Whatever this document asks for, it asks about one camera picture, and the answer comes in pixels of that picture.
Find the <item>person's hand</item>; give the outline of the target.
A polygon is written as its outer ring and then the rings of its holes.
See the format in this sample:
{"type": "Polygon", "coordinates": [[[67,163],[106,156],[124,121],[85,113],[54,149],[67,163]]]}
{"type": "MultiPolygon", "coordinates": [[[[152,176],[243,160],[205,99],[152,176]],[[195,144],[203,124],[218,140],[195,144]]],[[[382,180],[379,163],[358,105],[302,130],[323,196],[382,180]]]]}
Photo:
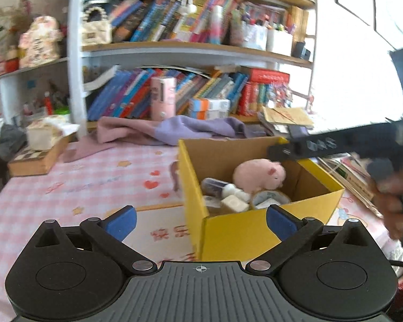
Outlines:
{"type": "Polygon", "coordinates": [[[403,168],[380,182],[370,182],[372,203],[383,216],[384,226],[390,238],[403,238],[403,168]]]}

